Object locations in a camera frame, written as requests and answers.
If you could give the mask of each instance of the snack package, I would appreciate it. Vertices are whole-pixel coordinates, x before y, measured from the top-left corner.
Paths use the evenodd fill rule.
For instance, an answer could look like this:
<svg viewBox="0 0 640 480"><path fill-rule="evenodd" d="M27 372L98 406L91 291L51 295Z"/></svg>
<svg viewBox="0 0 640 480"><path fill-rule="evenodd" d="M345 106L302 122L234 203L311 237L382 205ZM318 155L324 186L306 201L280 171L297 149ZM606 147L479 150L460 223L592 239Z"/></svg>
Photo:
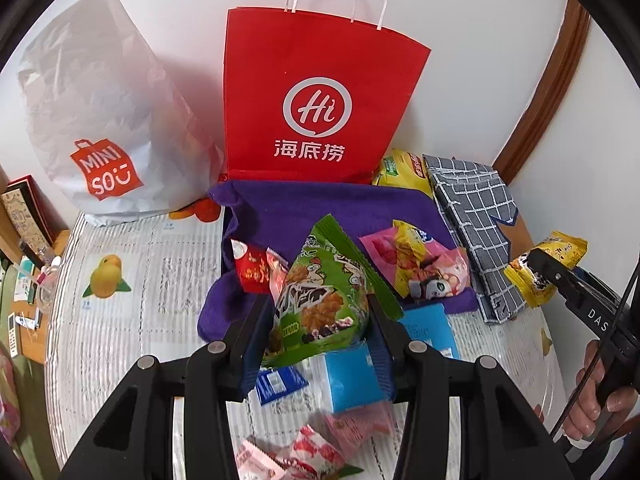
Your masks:
<svg viewBox="0 0 640 480"><path fill-rule="evenodd" d="M345 458L353 456L371 435L391 434L394 429L391 402L387 400L340 415L326 415L325 419Z"/></svg>
<svg viewBox="0 0 640 480"><path fill-rule="evenodd" d="M286 260L276 251L267 248L267 265L269 266L269 290L273 296L273 303L278 303L278 298L284 286L284 280L289 272Z"/></svg>
<svg viewBox="0 0 640 480"><path fill-rule="evenodd" d="M243 440L236 454L240 480L280 480L285 471L248 440Z"/></svg>
<svg viewBox="0 0 640 480"><path fill-rule="evenodd" d="M337 226L330 236L346 238L328 217ZM345 348L360 339L367 325L370 290L364 268L338 252L321 222L314 225L285 279L265 367L279 368Z"/></svg>
<svg viewBox="0 0 640 480"><path fill-rule="evenodd" d="M412 308L399 322L411 339L424 341L444 357L460 359L456 339L441 303Z"/></svg>
<svg viewBox="0 0 640 480"><path fill-rule="evenodd" d="M269 266L264 249L231 240L236 261L236 274L242 290L254 294L269 294Z"/></svg>
<svg viewBox="0 0 640 480"><path fill-rule="evenodd" d="M394 220L394 226L360 238L367 253L402 298L418 270L445 253L447 248L425 231Z"/></svg>
<svg viewBox="0 0 640 480"><path fill-rule="evenodd" d="M587 252L587 240L575 238L560 231L551 231L534 249L542 249L565 267L573 269ZM518 256L504 269L504 275L518 287L529 306L545 304L556 292L556 286L527 266L529 251Z"/></svg>
<svg viewBox="0 0 640 480"><path fill-rule="evenodd" d="M313 356L308 363L314 379L318 379L313 393L322 412L340 413L389 400L378 383L366 341Z"/></svg>
<svg viewBox="0 0 640 480"><path fill-rule="evenodd" d="M469 285L466 250L448 250L424 268L416 270L408 280L414 300L435 300L460 294Z"/></svg>
<svg viewBox="0 0 640 480"><path fill-rule="evenodd" d="M263 406L308 385L308 381L295 366L287 366L277 370L261 370L255 381L255 391L258 394L260 405Z"/></svg>
<svg viewBox="0 0 640 480"><path fill-rule="evenodd" d="M324 480L338 472L344 458L311 426L303 426L293 443L276 455L276 462L295 479Z"/></svg>
<svg viewBox="0 0 640 480"><path fill-rule="evenodd" d="M419 189L429 198L433 190L422 157L402 150L391 150L391 156L380 161L378 172L371 183L374 186L405 187Z"/></svg>

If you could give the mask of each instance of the hi logo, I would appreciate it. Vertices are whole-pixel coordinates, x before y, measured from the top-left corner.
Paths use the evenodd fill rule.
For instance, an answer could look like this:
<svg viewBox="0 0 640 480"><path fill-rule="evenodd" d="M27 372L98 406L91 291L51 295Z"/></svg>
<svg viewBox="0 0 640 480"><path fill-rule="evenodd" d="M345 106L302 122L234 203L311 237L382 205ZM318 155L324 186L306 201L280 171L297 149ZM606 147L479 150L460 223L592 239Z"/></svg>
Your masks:
<svg viewBox="0 0 640 480"><path fill-rule="evenodd" d="M335 79L310 77L295 85L282 104L287 124L305 137L328 137L351 115L351 95Z"/></svg>
<svg viewBox="0 0 640 480"><path fill-rule="evenodd" d="M84 175L87 191L98 200L122 196L143 185L129 155L109 139L95 144L76 140L76 146L71 158Z"/></svg>

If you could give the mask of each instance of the green snack bag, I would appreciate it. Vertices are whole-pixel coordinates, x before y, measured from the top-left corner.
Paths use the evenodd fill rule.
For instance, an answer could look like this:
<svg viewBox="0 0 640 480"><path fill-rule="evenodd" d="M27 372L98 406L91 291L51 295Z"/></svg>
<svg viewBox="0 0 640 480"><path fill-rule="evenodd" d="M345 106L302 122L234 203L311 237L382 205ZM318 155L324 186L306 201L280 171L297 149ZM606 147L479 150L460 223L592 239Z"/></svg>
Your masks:
<svg viewBox="0 0 640 480"><path fill-rule="evenodd" d="M287 273L262 365L288 366L357 342L369 320L367 294L373 291L388 316L402 316L388 286L335 218L325 216Z"/></svg>

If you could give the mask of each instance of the desk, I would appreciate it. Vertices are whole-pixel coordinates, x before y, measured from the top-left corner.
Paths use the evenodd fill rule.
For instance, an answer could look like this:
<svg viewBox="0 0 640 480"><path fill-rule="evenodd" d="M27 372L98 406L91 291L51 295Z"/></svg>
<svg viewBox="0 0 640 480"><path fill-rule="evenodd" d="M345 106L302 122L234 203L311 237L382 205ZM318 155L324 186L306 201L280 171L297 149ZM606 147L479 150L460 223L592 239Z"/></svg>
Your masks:
<svg viewBox="0 0 640 480"><path fill-rule="evenodd" d="M66 242L69 240L70 230L64 230L56 238L53 244L53 250L61 256L65 250ZM36 306L30 305L26 301L14 301L11 306L11 311L15 312L16 316L26 316L31 319L35 318ZM29 330L23 326L19 326L20 331L20 344L22 346L22 355L26 358L36 361L41 365L44 364L47 345L47 331L49 330L49 316L47 314L42 315L42 321L37 330Z"/></svg>

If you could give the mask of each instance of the finger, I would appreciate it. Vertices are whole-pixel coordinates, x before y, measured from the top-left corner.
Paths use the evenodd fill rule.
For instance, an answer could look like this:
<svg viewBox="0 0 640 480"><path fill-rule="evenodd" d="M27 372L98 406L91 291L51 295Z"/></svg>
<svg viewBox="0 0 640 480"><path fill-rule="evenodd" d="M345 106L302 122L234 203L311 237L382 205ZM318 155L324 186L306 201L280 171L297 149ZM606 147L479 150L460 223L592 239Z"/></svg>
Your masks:
<svg viewBox="0 0 640 480"><path fill-rule="evenodd" d="M620 428L620 426L622 426L622 424L624 423L624 421L626 420L630 412L631 412L630 408L625 408L620 412L612 413L611 418L607 421L607 423L602 428L602 431L598 435L598 438L600 438L600 435L602 435L603 437L606 437L616 432Z"/></svg>
<svg viewBox="0 0 640 480"><path fill-rule="evenodd" d="M596 398L596 381L592 378L587 380L584 388L580 392L578 405L591 420L597 420L600 416L601 408Z"/></svg>
<svg viewBox="0 0 640 480"><path fill-rule="evenodd" d="M576 404L569 412L569 418L576 429L585 436L589 436L596 429L595 423L584 413L582 408Z"/></svg>
<svg viewBox="0 0 640 480"><path fill-rule="evenodd" d="M584 367L589 366L589 363L593 359L593 356L596 355L598 351L598 346L600 346L600 341L597 339L593 339L587 343L587 348L584 350Z"/></svg>
<svg viewBox="0 0 640 480"><path fill-rule="evenodd" d="M607 411L611 413L631 410L636 405L638 393L631 386L625 386L613 392L607 398Z"/></svg>
<svg viewBox="0 0 640 480"><path fill-rule="evenodd" d="M584 368L587 369L593 360L594 355L598 351L599 341L594 339L588 345L586 350L584 351ZM591 373L591 377L596 381L596 384L599 383L604 378L604 364L602 363L602 359L598 359L598 363L596 367L593 369Z"/></svg>
<svg viewBox="0 0 640 480"><path fill-rule="evenodd" d="M582 433L574 426L570 418L566 418L562 423L564 434L574 440L582 440Z"/></svg>

